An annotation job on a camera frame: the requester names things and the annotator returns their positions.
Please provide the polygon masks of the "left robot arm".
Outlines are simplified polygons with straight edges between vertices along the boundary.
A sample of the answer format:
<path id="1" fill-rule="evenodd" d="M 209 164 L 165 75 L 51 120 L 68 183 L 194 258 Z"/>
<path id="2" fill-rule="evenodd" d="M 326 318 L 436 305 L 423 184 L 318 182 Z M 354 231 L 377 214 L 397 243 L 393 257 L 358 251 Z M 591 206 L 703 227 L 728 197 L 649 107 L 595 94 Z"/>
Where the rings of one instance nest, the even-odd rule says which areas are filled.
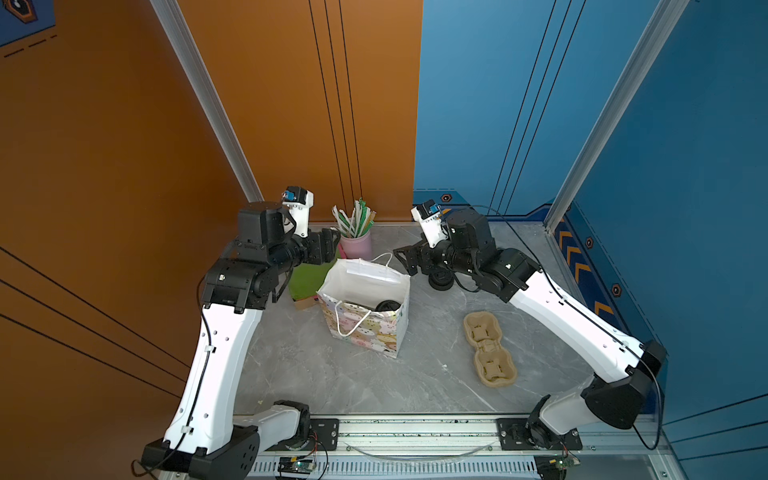
<path id="1" fill-rule="evenodd" d="M 244 479 L 256 457 L 279 443 L 310 438 L 307 405 L 278 401 L 234 422 L 245 358 L 269 302 L 277 302 L 302 264 L 335 260 L 340 235 L 309 227 L 312 193 L 289 188 L 280 202 L 254 202 L 238 213 L 238 235 L 196 289 L 201 327 L 190 373 L 162 438 L 133 461 L 136 478 L 162 473 L 190 479 Z"/>

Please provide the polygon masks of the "green napkin stack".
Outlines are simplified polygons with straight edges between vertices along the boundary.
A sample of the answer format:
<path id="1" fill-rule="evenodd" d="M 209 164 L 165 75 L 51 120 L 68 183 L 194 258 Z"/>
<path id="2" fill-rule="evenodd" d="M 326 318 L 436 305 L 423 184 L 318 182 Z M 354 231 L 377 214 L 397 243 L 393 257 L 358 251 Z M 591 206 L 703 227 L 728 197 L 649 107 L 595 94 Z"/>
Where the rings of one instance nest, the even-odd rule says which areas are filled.
<path id="1" fill-rule="evenodd" d="M 325 282 L 326 276 L 336 261 L 322 265 L 302 264 L 292 273 L 288 284 L 290 296 L 294 301 L 312 298 Z"/>

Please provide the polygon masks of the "right green circuit board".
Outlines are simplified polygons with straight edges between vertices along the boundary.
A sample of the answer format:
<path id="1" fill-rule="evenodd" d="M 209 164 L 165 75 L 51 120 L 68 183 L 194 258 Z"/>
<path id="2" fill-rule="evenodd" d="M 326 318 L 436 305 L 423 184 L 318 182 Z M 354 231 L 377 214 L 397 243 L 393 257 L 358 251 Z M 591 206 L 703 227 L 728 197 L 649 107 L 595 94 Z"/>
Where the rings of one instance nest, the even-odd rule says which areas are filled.
<path id="1" fill-rule="evenodd" d="M 557 457 L 549 461 L 549 465 L 559 471 L 565 471 L 569 468 L 580 465 L 580 460 L 575 457 Z"/>

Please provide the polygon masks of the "cartoon paper gift bag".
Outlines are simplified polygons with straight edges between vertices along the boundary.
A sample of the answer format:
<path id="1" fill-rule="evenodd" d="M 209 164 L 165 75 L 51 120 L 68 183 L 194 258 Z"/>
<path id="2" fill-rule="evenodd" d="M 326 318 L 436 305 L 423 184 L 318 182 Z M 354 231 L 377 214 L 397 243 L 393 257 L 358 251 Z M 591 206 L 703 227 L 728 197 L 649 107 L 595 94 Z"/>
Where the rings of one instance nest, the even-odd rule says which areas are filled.
<path id="1" fill-rule="evenodd" d="M 317 295 L 331 336 L 389 358 L 400 352 L 409 323 L 411 277 L 390 266 L 387 252 L 371 261 L 339 259 Z M 376 312 L 384 300 L 401 303 L 394 312 Z"/>

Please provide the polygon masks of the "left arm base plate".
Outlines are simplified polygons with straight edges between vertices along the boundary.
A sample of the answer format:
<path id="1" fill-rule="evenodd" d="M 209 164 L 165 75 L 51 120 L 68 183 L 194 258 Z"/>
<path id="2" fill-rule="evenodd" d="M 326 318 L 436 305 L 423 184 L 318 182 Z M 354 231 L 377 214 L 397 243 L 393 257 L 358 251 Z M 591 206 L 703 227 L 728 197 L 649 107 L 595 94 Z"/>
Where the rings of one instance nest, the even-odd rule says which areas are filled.
<path id="1" fill-rule="evenodd" d="M 309 436 L 306 440 L 286 440 L 268 448 L 269 452 L 311 451 L 315 440 L 321 443 L 320 451 L 335 451 L 339 440 L 340 420 L 338 418 L 312 417 L 310 420 Z"/>

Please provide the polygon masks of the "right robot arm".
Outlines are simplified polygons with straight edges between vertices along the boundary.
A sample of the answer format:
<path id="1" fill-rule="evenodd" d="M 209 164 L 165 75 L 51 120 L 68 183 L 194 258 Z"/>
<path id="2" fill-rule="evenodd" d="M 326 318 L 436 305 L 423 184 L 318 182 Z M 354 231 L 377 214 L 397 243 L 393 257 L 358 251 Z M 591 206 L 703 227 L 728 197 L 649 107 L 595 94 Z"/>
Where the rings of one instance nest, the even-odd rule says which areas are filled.
<path id="1" fill-rule="evenodd" d="M 536 404 L 525 424 L 527 442 L 540 449 L 562 447 L 577 428 L 597 422 L 630 430 L 651 394 L 656 407 L 663 407 L 658 375 L 666 350 L 659 342 L 641 342 L 604 321 L 560 287 L 530 248 L 498 247 L 487 217 L 474 208 L 442 213 L 427 201 L 411 213 L 422 238 L 394 251 L 409 275 L 425 274 L 442 291 L 457 284 L 459 275 L 469 276 L 476 290 L 537 320 L 592 368 L 583 385 Z"/>

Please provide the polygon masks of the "pink straw holder cup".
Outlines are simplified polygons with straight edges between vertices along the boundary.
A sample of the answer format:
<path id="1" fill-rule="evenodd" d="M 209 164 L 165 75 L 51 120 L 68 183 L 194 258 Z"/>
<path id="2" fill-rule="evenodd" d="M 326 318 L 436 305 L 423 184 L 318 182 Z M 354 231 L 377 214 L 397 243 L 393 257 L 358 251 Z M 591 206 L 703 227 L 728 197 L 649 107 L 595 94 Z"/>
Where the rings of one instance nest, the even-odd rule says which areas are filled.
<path id="1" fill-rule="evenodd" d="M 346 259 L 371 260 L 373 258 L 373 246 L 371 232 L 361 237 L 347 238 L 342 236 L 339 243 L 343 256 Z"/>

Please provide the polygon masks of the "pulp cup carrier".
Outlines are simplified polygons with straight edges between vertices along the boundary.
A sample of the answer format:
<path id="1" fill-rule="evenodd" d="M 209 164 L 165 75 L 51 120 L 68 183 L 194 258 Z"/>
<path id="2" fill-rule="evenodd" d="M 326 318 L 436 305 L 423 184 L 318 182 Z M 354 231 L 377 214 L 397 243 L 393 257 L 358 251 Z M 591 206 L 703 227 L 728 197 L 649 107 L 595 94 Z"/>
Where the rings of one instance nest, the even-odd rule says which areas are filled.
<path id="1" fill-rule="evenodd" d="M 515 383 L 517 368 L 510 352 L 503 347 L 498 319 L 490 312 L 465 316 L 463 327 L 467 342 L 475 349 L 473 364 L 480 381 L 490 388 L 504 388 Z"/>

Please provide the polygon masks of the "black cup lid stack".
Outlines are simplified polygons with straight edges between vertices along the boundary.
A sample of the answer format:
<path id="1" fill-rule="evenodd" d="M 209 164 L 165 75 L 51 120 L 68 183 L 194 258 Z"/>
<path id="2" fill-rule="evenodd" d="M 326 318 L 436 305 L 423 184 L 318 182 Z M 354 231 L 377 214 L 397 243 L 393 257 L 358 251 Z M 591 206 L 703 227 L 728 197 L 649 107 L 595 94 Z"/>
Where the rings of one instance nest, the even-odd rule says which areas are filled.
<path id="1" fill-rule="evenodd" d="M 455 284 L 455 275 L 451 270 L 438 268 L 428 274 L 428 283 L 437 291 L 448 291 Z"/>

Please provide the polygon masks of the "green circuit board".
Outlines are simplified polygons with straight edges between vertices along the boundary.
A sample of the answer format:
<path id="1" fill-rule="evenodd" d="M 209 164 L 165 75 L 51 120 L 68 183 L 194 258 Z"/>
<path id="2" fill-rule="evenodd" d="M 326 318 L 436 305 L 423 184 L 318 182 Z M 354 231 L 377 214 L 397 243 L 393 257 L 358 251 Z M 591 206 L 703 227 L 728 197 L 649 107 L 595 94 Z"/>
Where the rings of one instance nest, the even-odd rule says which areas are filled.
<path id="1" fill-rule="evenodd" d="M 317 463 L 308 457 L 280 457 L 278 459 L 276 477 L 278 479 L 308 479 L 319 474 Z"/>
<path id="2" fill-rule="evenodd" d="M 559 471 L 565 471 L 569 468 L 580 465 L 580 460 L 575 457 L 557 457 L 549 461 L 549 465 Z"/>

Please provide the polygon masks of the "left green circuit board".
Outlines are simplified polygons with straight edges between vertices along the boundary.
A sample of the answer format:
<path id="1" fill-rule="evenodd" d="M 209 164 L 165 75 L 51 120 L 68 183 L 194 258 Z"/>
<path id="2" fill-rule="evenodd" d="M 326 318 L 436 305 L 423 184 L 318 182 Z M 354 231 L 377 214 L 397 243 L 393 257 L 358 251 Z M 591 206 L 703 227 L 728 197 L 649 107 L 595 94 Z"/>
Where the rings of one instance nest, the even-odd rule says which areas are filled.
<path id="1" fill-rule="evenodd" d="M 280 457 L 278 459 L 276 477 L 278 479 L 308 479 L 319 474 L 317 463 L 308 457 Z"/>

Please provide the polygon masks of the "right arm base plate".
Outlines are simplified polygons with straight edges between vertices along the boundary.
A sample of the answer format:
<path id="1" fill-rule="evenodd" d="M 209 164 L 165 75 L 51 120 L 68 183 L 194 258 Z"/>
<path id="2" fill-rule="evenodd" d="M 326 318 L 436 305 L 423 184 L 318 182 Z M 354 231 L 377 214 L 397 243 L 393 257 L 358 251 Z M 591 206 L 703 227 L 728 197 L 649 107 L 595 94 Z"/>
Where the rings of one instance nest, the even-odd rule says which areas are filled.
<path id="1" fill-rule="evenodd" d="M 583 448 L 581 437 L 576 429 L 565 435 L 557 435 L 543 424 L 535 423 L 530 426 L 526 419 L 517 417 L 498 418 L 495 424 L 497 436 L 504 451 L 561 449 L 579 451 Z"/>

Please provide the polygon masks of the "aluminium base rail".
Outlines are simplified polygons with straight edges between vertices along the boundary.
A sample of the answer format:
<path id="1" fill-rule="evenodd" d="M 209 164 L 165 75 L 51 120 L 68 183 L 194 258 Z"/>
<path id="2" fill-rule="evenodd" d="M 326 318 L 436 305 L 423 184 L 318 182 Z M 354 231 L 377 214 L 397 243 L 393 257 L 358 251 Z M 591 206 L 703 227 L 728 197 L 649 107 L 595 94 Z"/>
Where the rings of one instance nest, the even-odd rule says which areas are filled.
<path id="1" fill-rule="evenodd" d="M 308 457 L 319 469 L 308 479 L 683 479 L 666 440 L 649 451 L 640 442 L 653 435 L 649 417 L 628 431 L 593 425 L 576 429 L 583 448 L 504 451 L 495 421 L 522 414 L 314 415 L 340 420 L 335 451 L 260 453 L 244 479 L 278 479 L 280 457 Z M 557 457 L 580 465 L 559 471 Z"/>

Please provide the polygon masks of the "bundle of wrapped straws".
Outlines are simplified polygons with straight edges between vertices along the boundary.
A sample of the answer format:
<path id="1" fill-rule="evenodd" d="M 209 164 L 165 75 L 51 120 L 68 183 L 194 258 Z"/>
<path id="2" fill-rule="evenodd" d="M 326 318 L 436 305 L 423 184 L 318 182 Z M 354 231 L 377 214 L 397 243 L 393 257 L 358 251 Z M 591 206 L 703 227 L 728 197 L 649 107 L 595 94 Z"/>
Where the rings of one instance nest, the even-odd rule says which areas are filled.
<path id="1" fill-rule="evenodd" d="M 350 213 L 332 207 L 332 215 L 337 223 L 337 230 L 343 238 L 356 239 L 366 235 L 375 223 L 377 212 L 362 198 L 353 202 Z"/>

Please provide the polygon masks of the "cardboard napkin box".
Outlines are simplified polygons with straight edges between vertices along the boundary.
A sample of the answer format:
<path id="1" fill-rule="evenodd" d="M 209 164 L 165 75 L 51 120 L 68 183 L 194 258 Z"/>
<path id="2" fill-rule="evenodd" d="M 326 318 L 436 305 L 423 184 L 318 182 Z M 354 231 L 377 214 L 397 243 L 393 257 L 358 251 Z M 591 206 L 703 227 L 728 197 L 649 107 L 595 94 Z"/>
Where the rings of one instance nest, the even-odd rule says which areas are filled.
<path id="1" fill-rule="evenodd" d="M 293 302 L 293 305 L 297 310 L 302 311 L 302 310 L 312 308 L 318 302 L 319 302 L 319 297 L 317 295 L 313 295 L 307 298 L 295 300 Z"/>

